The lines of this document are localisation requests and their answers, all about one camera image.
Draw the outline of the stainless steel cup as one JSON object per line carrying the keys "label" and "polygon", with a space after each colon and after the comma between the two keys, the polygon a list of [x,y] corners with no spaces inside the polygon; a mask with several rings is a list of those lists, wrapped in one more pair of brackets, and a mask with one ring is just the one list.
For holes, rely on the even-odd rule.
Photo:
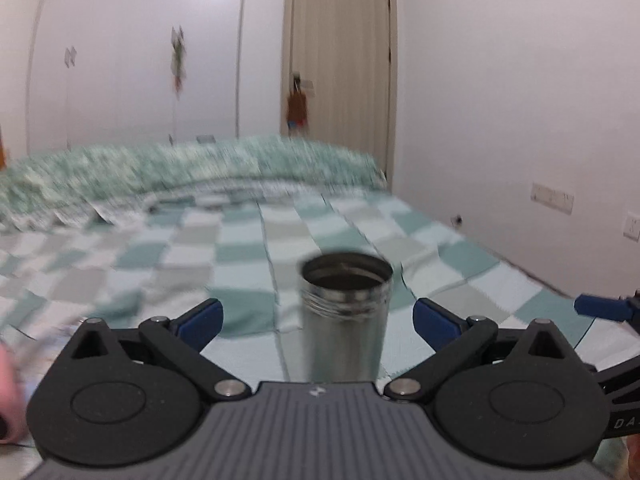
{"label": "stainless steel cup", "polygon": [[299,266],[308,382],[378,378],[393,276],[389,262],[366,252],[324,252]]}

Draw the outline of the pink cup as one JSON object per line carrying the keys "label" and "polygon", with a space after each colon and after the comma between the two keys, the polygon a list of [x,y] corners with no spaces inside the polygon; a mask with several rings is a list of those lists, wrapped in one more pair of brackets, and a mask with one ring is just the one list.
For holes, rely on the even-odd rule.
{"label": "pink cup", "polygon": [[5,344],[1,345],[0,365],[1,443],[9,444],[22,440],[27,434],[26,398],[13,356]]}

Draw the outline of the checkered teal bedspread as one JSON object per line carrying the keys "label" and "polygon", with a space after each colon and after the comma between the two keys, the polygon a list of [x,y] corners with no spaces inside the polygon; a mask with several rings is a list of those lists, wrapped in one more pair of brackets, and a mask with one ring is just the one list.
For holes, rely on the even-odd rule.
{"label": "checkered teal bedspread", "polygon": [[214,297],[224,328],[205,348],[209,359],[252,386],[299,380],[297,266],[329,249],[370,252],[393,266],[379,382],[431,354],[411,323],[421,297],[504,328],[550,318],[601,370],[639,352],[630,327],[576,314],[572,300],[393,195],[274,184],[3,222],[1,335],[32,390],[85,318],[129,327]]}

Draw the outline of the green floral quilt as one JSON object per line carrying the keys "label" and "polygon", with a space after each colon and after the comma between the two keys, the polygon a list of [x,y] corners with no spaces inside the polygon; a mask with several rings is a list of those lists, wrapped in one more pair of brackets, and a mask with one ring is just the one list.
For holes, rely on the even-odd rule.
{"label": "green floral quilt", "polygon": [[26,157],[2,170],[1,229],[119,224],[163,200],[198,194],[361,193],[386,184],[372,156],[299,138],[95,145]]}

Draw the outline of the orange wooden headboard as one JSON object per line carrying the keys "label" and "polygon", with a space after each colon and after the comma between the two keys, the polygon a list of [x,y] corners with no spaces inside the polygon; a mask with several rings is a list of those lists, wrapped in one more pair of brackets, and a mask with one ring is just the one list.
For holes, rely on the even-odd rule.
{"label": "orange wooden headboard", "polygon": [[2,133],[0,132],[0,170],[6,169],[6,150],[2,140]]}

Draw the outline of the green hanging ornament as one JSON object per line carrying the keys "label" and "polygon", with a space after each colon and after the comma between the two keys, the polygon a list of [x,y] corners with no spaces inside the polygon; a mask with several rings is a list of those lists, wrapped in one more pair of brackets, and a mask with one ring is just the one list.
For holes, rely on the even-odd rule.
{"label": "green hanging ornament", "polygon": [[184,32],[182,27],[171,29],[171,75],[172,84],[176,96],[180,96],[183,88],[183,79],[186,78],[184,59],[186,58],[186,45],[184,44]]}

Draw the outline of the white wardrobe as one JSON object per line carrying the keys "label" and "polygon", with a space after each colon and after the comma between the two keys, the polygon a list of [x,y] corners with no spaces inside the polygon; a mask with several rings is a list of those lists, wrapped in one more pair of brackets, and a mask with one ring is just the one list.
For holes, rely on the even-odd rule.
{"label": "white wardrobe", "polygon": [[[42,0],[27,87],[29,153],[238,133],[243,0]],[[186,78],[176,96],[171,29]]]}

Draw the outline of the beige door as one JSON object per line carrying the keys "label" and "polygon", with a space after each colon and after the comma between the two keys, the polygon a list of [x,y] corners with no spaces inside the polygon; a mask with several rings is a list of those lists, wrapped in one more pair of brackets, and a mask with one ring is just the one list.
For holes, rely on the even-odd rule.
{"label": "beige door", "polygon": [[371,155],[393,177],[398,85],[397,0],[284,0],[281,112],[292,76],[314,83],[297,136]]}

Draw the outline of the white wall socket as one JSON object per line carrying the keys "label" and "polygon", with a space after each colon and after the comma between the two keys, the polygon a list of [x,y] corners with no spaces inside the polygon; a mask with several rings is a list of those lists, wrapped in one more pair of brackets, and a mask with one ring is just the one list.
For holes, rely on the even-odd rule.
{"label": "white wall socket", "polygon": [[534,183],[532,185],[532,192],[530,192],[530,199],[535,203],[561,211],[563,214],[570,216],[573,212],[575,197],[570,193]]}
{"label": "white wall socket", "polygon": [[638,242],[640,240],[640,216],[628,212],[623,226],[623,237]]}

